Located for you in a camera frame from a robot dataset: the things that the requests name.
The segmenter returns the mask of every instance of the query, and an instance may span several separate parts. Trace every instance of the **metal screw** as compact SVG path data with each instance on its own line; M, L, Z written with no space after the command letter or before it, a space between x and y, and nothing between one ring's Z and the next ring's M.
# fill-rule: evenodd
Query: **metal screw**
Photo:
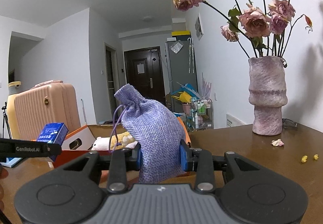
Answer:
M202 183L197 185L197 188L200 191L210 191L210 190L213 189L213 185L211 183L208 183L208 182L202 182Z
M121 191L125 188L125 185L121 182L116 182L116 183L112 183L110 186L109 186L109 189L112 190L112 191Z

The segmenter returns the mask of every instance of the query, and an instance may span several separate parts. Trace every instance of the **gray refrigerator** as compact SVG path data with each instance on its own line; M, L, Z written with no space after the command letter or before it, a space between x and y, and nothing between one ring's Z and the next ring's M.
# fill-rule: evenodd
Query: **gray refrigerator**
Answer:
M171 46L175 43L175 41L165 42L167 67L168 67L168 79L169 79L169 87L170 87L171 93L180 89L180 85L178 83L182 85L189 83L195 88L196 91L198 91L196 68L194 68L194 73L193 73L192 60L191 60L191 72L188 73L189 59L190 59L189 41L181 41L181 42L183 43L183 47L177 53L175 53L171 49ZM172 97L172 112L177 112L177 113L183 112L183 107L181 102L179 102L178 100L175 100L173 97Z

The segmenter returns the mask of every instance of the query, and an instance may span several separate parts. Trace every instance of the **pink ceramic vase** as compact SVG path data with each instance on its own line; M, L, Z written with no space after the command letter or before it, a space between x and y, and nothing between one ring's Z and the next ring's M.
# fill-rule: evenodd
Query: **pink ceramic vase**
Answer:
M282 106L287 104L283 60L277 56L249 59L249 102L255 106L252 131L258 135L282 132Z

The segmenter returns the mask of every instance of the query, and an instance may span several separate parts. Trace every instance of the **suitcase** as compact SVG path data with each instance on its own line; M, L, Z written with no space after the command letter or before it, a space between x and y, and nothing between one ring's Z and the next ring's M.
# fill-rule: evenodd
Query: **suitcase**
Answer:
M75 89L48 81L18 94L14 101L20 139L35 140L48 123L64 122L69 132L81 127Z

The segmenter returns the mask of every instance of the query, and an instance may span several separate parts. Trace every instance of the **brown tabletop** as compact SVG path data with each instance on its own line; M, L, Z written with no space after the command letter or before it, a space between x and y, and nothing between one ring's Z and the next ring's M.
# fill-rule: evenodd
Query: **brown tabletop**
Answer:
M213 155L223 155L226 151L235 151L242 156L255 161L285 177L299 183L307 192L309 204L303 217L302 224L323 224L323 133L299 125L298 130L285 129L274 137L258 136L252 133L251 125L204 130L190 133L192 146L207 149ZM272 140L281 138L284 147L273 147ZM313 160L314 154L321 157ZM307 155L308 161L300 162ZM14 209L13 198L16 191L24 183L48 172L47 162L38 159L28 159L13 169L8 169L9 176L1 180L4 188L4 213L14 224L21 221ZM223 185L220 172L216 172L217 186ZM195 176L177 177L165 183L191 183Z

